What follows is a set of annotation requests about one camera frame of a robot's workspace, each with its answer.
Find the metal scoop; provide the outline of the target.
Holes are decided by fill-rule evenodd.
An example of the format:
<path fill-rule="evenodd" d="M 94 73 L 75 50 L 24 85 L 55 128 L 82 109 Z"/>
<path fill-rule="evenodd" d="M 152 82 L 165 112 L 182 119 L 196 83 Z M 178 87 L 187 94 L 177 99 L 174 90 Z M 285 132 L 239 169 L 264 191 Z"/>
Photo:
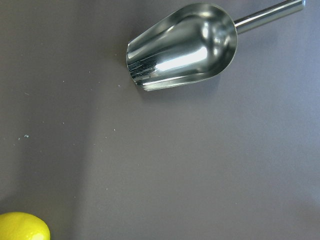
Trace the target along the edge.
<path fill-rule="evenodd" d="M 231 64 L 240 34 L 299 12 L 305 5 L 304 0 L 286 0 L 237 20 L 212 3 L 186 5 L 128 43 L 128 72 L 145 91 L 210 79 Z"/>

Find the yellow lemon outer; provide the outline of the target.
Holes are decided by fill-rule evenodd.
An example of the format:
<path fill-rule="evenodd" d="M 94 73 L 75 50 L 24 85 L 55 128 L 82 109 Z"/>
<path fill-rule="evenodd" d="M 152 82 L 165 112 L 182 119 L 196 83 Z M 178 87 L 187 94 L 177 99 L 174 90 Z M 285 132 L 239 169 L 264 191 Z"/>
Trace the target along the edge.
<path fill-rule="evenodd" d="M 1 240 L 50 240 L 48 225 L 35 215 L 7 212 L 0 215 Z"/>

